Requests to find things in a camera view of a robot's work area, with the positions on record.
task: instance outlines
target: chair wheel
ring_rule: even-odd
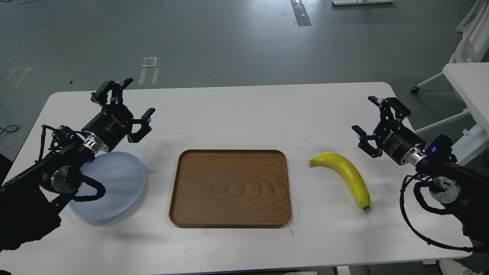
[[[420,88],[418,88],[417,86],[411,87],[411,93],[413,93],[413,94],[417,94],[419,90],[420,90]]]

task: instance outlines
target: gray floor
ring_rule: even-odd
[[[461,39],[454,29],[475,0],[397,0],[333,7],[304,0],[311,26],[298,27],[289,0],[153,0],[0,2],[0,153],[14,160],[47,98],[92,91],[132,77],[130,89],[387,82],[409,107],[415,129],[462,111],[445,79],[409,88],[439,73]],[[143,57],[158,57],[138,84]],[[4,81],[12,69],[23,69]],[[426,133],[459,138],[465,119]],[[489,175],[485,152],[469,167]],[[486,254],[461,262],[489,268]],[[372,274],[439,274],[436,266],[371,266]],[[320,274],[333,274],[321,269]],[[353,267],[352,274],[367,274]]]

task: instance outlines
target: black cable on floor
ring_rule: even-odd
[[[14,130],[7,130],[10,127],[15,127],[15,129]],[[3,132],[13,133],[13,132],[17,131],[18,129],[19,129],[19,127],[17,125],[10,125],[10,126],[7,126],[5,129],[0,127],[0,130],[1,130],[0,135],[3,134]]]

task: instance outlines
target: tray rim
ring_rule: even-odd
[[[285,168],[285,180],[286,180],[286,191],[288,193],[287,196],[287,208],[288,208],[288,215],[284,219],[284,221],[280,223],[261,223],[261,224],[232,224],[232,225],[215,225],[215,224],[200,224],[200,225],[195,225],[195,224],[186,224],[179,222],[175,219],[173,216],[173,207],[174,207],[174,200],[176,196],[176,186],[177,186],[177,180],[178,176],[180,174],[180,164],[181,160],[183,157],[187,156],[190,153],[194,152],[206,152],[206,151],[211,151],[215,153],[224,153],[224,152],[229,152],[230,154],[238,154],[238,153],[265,153],[265,152],[274,152],[283,159],[284,161],[284,168]],[[175,173],[175,180],[173,183],[173,190],[172,190],[172,197],[170,200],[170,208],[168,210],[168,216],[170,218],[170,221],[176,225],[179,228],[253,228],[253,229],[264,229],[264,228],[282,228],[285,225],[287,225],[291,220],[292,220],[292,205],[291,205],[291,197],[290,197],[290,186],[289,186],[289,168],[287,164],[287,157],[285,156],[284,152],[277,150],[277,149],[187,149],[180,153],[180,156],[178,157],[178,163],[177,163],[177,171]]]

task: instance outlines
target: brown tray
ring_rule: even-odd
[[[292,217],[287,159],[277,150],[187,150],[170,220],[187,228],[279,228]]]

